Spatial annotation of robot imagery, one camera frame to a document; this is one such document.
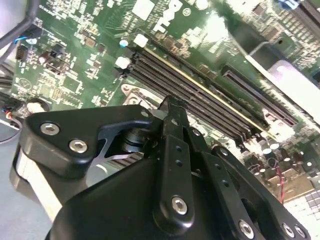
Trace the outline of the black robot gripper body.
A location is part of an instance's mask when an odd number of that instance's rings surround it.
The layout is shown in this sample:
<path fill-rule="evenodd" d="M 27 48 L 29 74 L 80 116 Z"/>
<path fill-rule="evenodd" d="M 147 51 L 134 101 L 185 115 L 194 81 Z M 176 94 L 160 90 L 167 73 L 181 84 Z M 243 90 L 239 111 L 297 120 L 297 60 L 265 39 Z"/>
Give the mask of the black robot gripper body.
<path fill-rule="evenodd" d="M 189 157 L 139 160 L 73 196 L 49 240 L 220 240 L 230 233 Z"/>

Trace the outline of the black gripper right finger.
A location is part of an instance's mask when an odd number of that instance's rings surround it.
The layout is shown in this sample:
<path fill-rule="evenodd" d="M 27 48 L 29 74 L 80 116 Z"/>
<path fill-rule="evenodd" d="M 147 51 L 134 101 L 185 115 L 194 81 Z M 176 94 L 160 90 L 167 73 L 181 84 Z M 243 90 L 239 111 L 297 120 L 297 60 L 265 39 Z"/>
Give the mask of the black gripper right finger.
<path fill-rule="evenodd" d="M 193 127 L 186 129 L 196 163 L 210 185 L 224 240 L 309 240 L 308 230 L 225 147 L 209 149 Z"/>

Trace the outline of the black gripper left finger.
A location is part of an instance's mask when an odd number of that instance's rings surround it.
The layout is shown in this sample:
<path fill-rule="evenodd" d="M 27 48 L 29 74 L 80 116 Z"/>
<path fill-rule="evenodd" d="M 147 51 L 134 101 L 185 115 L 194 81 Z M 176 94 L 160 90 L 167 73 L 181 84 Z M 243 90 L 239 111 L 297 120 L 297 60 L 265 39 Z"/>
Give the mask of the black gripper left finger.
<path fill-rule="evenodd" d="M 36 113 L 19 139 L 19 173 L 53 222 L 68 200 L 140 160 L 190 157 L 184 102 Z"/>

